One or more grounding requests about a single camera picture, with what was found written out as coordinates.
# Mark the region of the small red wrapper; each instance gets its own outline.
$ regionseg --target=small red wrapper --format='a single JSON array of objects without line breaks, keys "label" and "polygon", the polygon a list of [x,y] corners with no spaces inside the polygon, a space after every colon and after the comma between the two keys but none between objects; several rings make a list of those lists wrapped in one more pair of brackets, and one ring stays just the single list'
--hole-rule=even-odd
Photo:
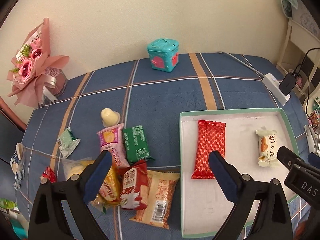
[{"label": "small red wrapper", "polygon": [[224,157],[226,124],[199,120],[198,129],[196,163],[191,179],[215,179],[208,157],[212,151],[218,151]]},{"label": "small red wrapper", "polygon": [[42,178],[47,178],[51,183],[57,182],[56,175],[54,174],[53,170],[50,169],[50,167],[47,167],[44,170],[40,179]]},{"label": "small red wrapper", "polygon": [[140,160],[133,166],[118,170],[123,176],[120,206],[123,209],[146,209],[148,206],[147,163]]}]

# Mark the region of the white cable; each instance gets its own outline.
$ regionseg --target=white cable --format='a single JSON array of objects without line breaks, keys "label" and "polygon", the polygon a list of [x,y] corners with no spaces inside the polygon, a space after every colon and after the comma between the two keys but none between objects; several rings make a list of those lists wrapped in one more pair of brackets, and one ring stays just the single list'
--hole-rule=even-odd
[{"label": "white cable", "polygon": [[247,68],[250,68],[252,71],[256,72],[258,75],[264,77],[264,74],[262,74],[260,71],[250,67],[249,65],[247,65],[246,63],[242,62],[241,60],[239,60],[238,58],[236,58],[235,56],[229,54],[229,53],[226,53],[226,52],[223,52],[223,51],[218,51],[217,53],[224,53],[224,54],[227,54],[229,55],[230,57],[233,57],[236,61],[238,61],[239,63],[241,63],[242,65],[246,66]]}]

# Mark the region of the flower bouquet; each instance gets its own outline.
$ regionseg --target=flower bouquet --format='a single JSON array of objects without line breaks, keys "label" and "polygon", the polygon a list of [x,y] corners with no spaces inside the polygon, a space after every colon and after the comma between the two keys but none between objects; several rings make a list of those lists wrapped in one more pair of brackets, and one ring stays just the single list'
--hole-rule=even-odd
[{"label": "flower bouquet", "polygon": [[17,95],[18,103],[36,108],[44,102],[44,95],[51,101],[64,88],[66,78],[61,69],[68,63],[68,56],[50,56],[49,18],[32,30],[11,62],[15,68],[8,72],[12,81],[11,97]]}]

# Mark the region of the metal bolt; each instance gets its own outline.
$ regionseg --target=metal bolt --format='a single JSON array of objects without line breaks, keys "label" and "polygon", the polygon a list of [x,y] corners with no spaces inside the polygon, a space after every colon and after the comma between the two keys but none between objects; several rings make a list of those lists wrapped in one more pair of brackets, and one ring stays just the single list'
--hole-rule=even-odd
[{"label": "metal bolt", "polygon": [[41,178],[40,179],[41,184],[46,184],[47,181],[48,181],[47,178]]},{"label": "metal bolt", "polygon": [[272,182],[276,185],[279,185],[280,184],[280,181],[278,179],[272,179]]},{"label": "metal bolt", "polygon": [[77,180],[79,179],[79,174],[73,174],[70,178],[71,180]]},{"label": "metal bolt", "polygon": [[249,175],[249,174],[243,174],[243,175],[242,175],[242,179],[244,179],[244,180],[248,181],[248,180],[250,180],[250,179],[251,179],[251,177],[250,177],[250,175]]}]

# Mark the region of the barcode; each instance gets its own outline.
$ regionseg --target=barcode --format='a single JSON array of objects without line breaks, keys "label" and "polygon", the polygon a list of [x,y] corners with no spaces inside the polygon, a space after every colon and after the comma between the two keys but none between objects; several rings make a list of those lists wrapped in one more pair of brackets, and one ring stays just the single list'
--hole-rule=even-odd
[{"label": "barcode", "polygon": [[153,211],[152,220],[156,222],[163,222],[167,205],[165,202],[157,201]]}]

